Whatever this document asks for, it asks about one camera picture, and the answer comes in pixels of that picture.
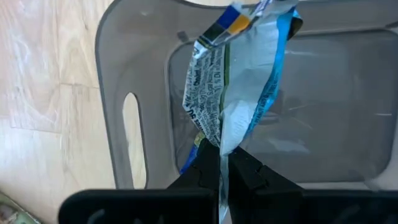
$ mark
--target plastic bin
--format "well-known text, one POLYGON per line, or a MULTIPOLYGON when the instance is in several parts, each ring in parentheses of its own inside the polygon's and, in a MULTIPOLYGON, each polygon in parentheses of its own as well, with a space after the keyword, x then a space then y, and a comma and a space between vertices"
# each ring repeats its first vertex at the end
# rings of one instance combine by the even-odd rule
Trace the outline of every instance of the plastic bin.
MULTIPOLYGON (((396 0, 302 1, 278 99, 242 147, 310 189, 398 189, 396 0)), ((183 111, 195 40, 222 13, 176 0, 116 0, 96 62, 116 186, 131 189, 123 103, 139 104, 146 188, 178 177, 197 129, 183 111)))

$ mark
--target gray plastic bin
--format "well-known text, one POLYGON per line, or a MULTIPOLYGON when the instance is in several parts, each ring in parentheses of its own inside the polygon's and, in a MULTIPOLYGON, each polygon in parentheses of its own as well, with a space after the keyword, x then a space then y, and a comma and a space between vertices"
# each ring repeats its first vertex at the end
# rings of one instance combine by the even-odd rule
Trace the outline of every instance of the gray plastic bin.
MULTIPOLYGON (((397 9, 396 0, 300 2, 304 26, 287 45, 278 99, 243 148, 306 188, 398 189, 397 9)), ((96 62, 117 188, 133 188, 129 93, 141 115, 146 188, 178 177, 197 134, 181 107, 192 41, 222 11, 116 0, 103 16, 96 62)))

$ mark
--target wooden floor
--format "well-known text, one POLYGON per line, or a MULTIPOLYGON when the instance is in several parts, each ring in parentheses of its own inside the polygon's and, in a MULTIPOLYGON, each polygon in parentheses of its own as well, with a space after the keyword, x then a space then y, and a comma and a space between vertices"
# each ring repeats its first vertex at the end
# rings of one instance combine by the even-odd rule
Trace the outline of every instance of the wooden floor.
MULTIPOLYGON (((0 0, 0 192, 45 223, 72 193, 114 188, 94 55, 111 1, 0 0)), ((128 123, 134 151, 141 134, 135 116, 128 123)))

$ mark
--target snack wrapper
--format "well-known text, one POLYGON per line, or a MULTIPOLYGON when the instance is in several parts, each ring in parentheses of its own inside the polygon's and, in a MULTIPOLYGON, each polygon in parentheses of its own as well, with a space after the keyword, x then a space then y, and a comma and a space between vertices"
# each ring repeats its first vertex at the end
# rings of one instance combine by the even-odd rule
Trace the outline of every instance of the snack wrapper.
POLYGON ((220 222, 228 209, 228 154, 274 102, 287 39, 301 20, 298 0, 229 5, 194 43, 183 108, 196 127, 220 147, 220 222))

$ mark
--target wood grain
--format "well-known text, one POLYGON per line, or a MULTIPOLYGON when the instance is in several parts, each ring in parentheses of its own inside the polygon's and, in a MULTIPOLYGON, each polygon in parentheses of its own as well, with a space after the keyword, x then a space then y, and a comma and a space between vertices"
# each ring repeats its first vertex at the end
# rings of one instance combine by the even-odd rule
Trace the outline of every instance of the wood grain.
POLYGON ((45 222, 55 223, 64 188, 57 133, 11 128, 0 119, 0 191, 45 222))
POLYGON ((8 107, 15 128, 59 131, 55 3, 1 1, 0 29, 11 73, 8 107))
POLYGON ((62 170, 65 188, 114 188, 100 93, 85 86, 61 86, 62 170))
POLYGON ((98 87, 95 35, 111 0, 57 2, 58 47, 62 83, 98 87))
MULTIPOLYGON (((4 39, 3 33, 0 32, 0 43, 4 43, 4 39)), ((6 52, 6 49, 4 49, 4 44, 0 44, 0 52, 6 52)), ((10 73, 11 68, 7 63, 7 58, 7 54, 0 54, 0 68, 2 70, 2 72, 0 72, 0 117, 8 117, 9 115, 7 99, 9 82, 6 74, 10 73)))

